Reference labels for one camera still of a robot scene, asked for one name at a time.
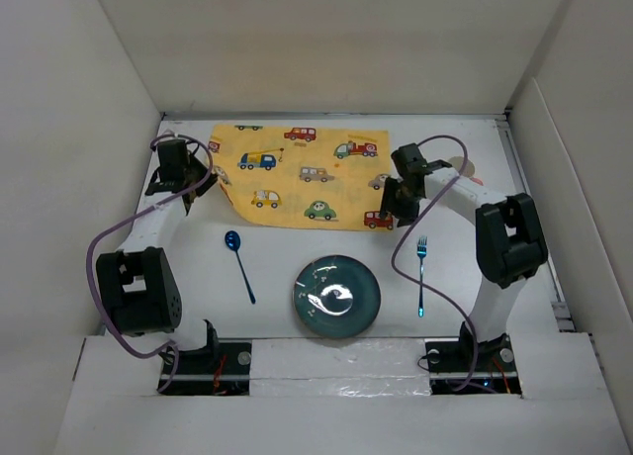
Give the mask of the yellow car-print cloth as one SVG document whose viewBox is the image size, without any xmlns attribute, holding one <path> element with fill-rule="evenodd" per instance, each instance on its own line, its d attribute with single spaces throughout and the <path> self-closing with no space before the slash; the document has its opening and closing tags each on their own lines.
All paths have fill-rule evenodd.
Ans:
<svg viewBox="0 0 633 455">
<path fill-rule="evenodd" d="M 391 171 L 386 131 L 220 124 L 209 147 L 233 209 L 277 228 L 388 230 L 380 219 Z"/>
</svg>

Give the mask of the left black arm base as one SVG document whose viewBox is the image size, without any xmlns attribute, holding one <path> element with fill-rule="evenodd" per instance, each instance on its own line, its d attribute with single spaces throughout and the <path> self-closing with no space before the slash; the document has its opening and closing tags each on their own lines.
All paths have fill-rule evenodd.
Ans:
<svg viewBox="0 0 633 455">
<path fill-rule="evenodd" d="M 210 351 L 184 352 L 164 396 L 238 397 L 250 393 L 251 340 L 221 339 Z"/>
</svg>

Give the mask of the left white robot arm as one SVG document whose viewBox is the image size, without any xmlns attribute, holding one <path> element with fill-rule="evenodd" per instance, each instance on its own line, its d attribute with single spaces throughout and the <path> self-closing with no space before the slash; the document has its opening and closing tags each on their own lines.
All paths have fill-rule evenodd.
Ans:
<svg viewBox="0 0 633 455">
<path fill-rule="evenodd" d="M 122 224 L 130 233 L 114 251 L 94 254 L 97 244 L 118 230 L 112 226 L 89 244 L 86 275 L 106 329 L 138 359 L 159 356 L 170 367 L 188 361 L 199 372 L 220 363 L 213 325 L 185 309 L 167 258 L 167 248 L 194 201 L 218 180 L 209 148 L 190 136 L 165 133 L 150 149 L 158 166 L 139 200 L 138 211 Z"/>
</svg>

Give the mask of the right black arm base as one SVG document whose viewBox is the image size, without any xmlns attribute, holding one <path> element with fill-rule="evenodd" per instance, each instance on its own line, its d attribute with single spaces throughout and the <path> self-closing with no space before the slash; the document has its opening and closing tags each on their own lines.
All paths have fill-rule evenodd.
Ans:
<svg viewBox="0 0 633 455">
<path fill-rule="evenodd" d="M 425 353 L 418 357 L 419 369 L 428 376 L 433 396 L 522 394 L 511 340 L 481 348 L 473 363 L 472 347 L 457 338 L 424 341 Z"/>
</svg>

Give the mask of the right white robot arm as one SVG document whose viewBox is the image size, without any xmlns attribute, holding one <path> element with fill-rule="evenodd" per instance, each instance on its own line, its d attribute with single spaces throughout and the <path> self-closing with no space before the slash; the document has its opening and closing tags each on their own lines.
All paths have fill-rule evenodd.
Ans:
<svg viewBox="0 0 633 455">
<path fill-rule="evenodd" d="M 460 329 L 457 357 L 468 369 L 489 363 L 506 336 L 511 310 L 528 279 L 548 260 L 548 247 L 533 199 L 506 195 L 464 176 L 445 160 L 426 160 L 415 143 L 391 154 L 398 177 L 385 182 L 380 217 L 413 231 L 441 204 L 475 228 L 482 280 Z"/>
</svg>

